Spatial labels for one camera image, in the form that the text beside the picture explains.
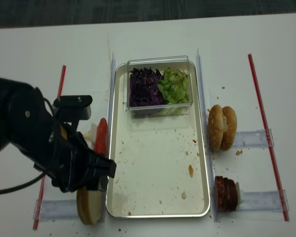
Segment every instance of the metal tray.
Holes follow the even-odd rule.
[[[208,212],[210,192],[196,70],[190,61],[189,71],[193,94],[189,115],[131,118],[123,108],[125,64],[116,69],[109,108],[109,156],[117,169],[115,178],[109,180],[106,199],[113,217],[201,217]]]

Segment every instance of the bread bun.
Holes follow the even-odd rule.
[[[227,151],[232,147],[237,131],[237,116],[235,111],[229,107],[223,107],[223,137],[221,150]]]
[[[77,190],[77,210],[80,220],[85,225],[96,225],[101,217],[101,191]]]
[[[101,217],[101,191],[86,191],[83,200],[83,210],[91,225],[96,225]]]
[[[209,145],[217,151],[221,147],[223,136],[223,114],[220,105],[214,105],[208,116]]]
[[[81,222],[85,225],[90,225],[90,222],[83,210],[84,189],[77,190],[77,210]]]
[[[237,130],[235,111],[226,106],[214,105],[208,116],[209,145],[212,150],[227,151],[231,148]]]

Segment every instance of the gray carpet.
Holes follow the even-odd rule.
[[[0,0],[0,28],[296,12],[296,0]]]

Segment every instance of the shredded green lettuce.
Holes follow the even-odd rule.
[[[162,97],[171,104],[188,102],[188,76],[179,69],[166,68],[157,87]]]

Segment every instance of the tray rim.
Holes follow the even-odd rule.
[[[196,77],[196,97],[197,97],[197,103],[198,103],[198,111],[199,111],[199,117],[200,117],[200,135],[202,137],[202,146],[203,146],[203,157],[204,157],[204,169],[205,169],[205,176],[206,176],[206,190],[207,190],[207,198],[208,198],[208,205],[207,207],[205,208],[204,206],[204,209],[206,209],[203,213],[200,213],[200,214],[174,214],[174,215],[131,215],[131,216],[128,216],[128,215],[125,215],[125,216],[115,216],[113,215],[112,213],[110,213],[109,209],[108,209],[108,191],[106,193],[106,201],[105,201],[105,205],[106,205],[106,209],[107,209],[107,212],[109,213],[110,216],[114,217],[114,218],[121,218],[121,219],[146,219],[146,218],[185,218],[185,217],[202,217],[202,216],[205,216],[209,210],[210,210],[210,207],[211,207],[211,193],[210,193],[210,187],[209,187],[209,178],[208,178],[208,170],[207,170],[207,159],[206,159],[206,155],[205,155],[205,141],[204,141],[204,136],[203,136],[203,126],[202,126],[202,116],[201,116],[201,108],[200,108],[200,103],[199,103],[199,93],[198,93],[198,78],[197,78],[197,71],[196,71],[196,66],[195,64],[188,60],[188,63],[192,64],[192,66],[194,67],[194,70],[195,70],[195,77]],[[127,63],[123,63],[121,65],[119,65],[115,72],[114,72],[114,88],[113,88],[113,96],[112,96],[112,100],[113,100],[113,104],[112,104],[112,107],[109,108],[109,112],[111,110],[111,123],[110,123],[110,134],[112,134],[112,130],[113,130],[113,114],[114,114],[114,100],[115,100],[115,86],[116,86],[116,73],[117,71],[122,68],[122,67],[125,67],[125,65],[127,65]],[[109,159],[111,159],[111,142],[112,142],[112,136],[110,136],[110,150],[109,150]]]

